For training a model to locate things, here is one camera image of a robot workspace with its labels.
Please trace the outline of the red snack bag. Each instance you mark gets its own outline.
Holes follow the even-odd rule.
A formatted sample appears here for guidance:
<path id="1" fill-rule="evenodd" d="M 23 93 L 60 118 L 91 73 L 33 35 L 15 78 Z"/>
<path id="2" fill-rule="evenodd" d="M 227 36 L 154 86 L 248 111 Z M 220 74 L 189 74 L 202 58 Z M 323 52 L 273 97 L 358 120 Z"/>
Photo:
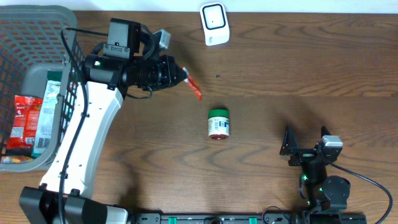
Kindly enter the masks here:
<path id="1" fill-rule="evenodd" d="M 15 117 L 7 149 L 32 148 L 34 146 L 42 103 L 43 99 L 41 98 L 15 96 Z"/>

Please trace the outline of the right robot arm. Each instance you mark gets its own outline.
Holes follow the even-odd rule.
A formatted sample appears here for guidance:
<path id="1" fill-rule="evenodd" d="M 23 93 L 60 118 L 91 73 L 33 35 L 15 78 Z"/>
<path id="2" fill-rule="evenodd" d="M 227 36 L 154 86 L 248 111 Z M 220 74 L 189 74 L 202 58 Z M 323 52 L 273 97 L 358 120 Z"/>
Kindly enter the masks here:
<path id="1" fill-rule="evenodd" d="M 321 128 L 321 140 L 313 148 L 300 148 L 290 126 L 285 128 L 281 156 L 289 156 L 289 166 L 300 166 L 299 192 L 308 208 L 292 215 L 292 223 L 341 223 L 341 212 L 347 209 L 350 182 L 340 176 L 329 176 L 326 166 L 336 161 L 343 149 L 339 136 Z"/>

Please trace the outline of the green 3M gloves package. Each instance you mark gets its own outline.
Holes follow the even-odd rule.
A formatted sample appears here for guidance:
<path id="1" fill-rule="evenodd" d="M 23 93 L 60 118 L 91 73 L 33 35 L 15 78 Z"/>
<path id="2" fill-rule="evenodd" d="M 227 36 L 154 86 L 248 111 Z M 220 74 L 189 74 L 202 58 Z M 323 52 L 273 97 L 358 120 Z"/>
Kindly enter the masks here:
<path id="1" fill-rule="evenodd" d="M 63 129 L 67 128 L 72 118 L 79 85 L 80 82 L 74 70 L 68 74 L 56 70 L 47 71 L 46 96 L 49 97 L 47 102 L 56 105 L 58 99 L 63 97 L 60 115 Z"/>

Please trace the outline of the green lid jar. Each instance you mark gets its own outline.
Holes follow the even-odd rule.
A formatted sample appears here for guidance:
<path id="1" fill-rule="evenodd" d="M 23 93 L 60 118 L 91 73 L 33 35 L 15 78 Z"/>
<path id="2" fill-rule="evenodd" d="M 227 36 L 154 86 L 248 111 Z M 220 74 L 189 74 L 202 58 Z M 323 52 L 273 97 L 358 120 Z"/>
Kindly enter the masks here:
<path id="1" fill-rule="evenodd" d="M 229 138 L 229 111 L 213 109 L 208 113 L 208 137 L 214 140 Z"/>

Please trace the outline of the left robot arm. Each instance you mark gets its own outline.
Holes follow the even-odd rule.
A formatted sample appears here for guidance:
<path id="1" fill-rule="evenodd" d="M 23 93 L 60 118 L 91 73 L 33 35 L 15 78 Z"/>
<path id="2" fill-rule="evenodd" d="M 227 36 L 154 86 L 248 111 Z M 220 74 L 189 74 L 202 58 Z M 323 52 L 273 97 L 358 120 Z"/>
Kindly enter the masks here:
<path id="1" fill-rule="evenodd" d="M 138 22 L 113 18 L 107 41 L 82 62 L 72 118 L 52 165 L 37 188 L 25 187 L 19 205 L 31 223 L 131 223 L 132 213 L 93 200 L 95 174 L 109 127 L 136 86 L 153 92 L 188 77 L 165 51 L 166 30 L 151 32 Z"/>

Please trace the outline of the red instant coffee stick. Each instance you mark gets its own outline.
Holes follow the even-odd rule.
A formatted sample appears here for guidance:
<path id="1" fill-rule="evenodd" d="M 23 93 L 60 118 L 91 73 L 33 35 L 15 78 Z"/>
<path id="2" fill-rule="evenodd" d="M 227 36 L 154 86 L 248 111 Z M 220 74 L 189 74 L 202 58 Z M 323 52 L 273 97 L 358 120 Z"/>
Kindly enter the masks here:
<path id="1" fill-rule="evenodd" d="M 202 100 L 203 93 L 201 92 L 200 87 L 198 86 L 197 82 L 190 75 L 190 73 L 186 67 L 182 66 L 182 70 L 187 74 L 187 77 L 186 77 L 186 79 L 184 79 L 184 82 L 191 88 L 191 90 L 194 92 L 195 96 L 199 100 Z"/>

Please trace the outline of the pale green wipes pack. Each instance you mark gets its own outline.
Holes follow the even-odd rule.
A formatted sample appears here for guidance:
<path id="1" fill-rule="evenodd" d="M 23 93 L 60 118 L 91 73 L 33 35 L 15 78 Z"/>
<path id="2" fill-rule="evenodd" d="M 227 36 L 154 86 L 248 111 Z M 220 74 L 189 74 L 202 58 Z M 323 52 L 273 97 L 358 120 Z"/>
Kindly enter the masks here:
<path id="1" fill-rule="evenodd" d="M 49 80 L 46 84 L 43 103 L 39 114 L 32 157 L 39 157 L 50 143 L 53 118 L 60 91 L 60 82 Z"/>

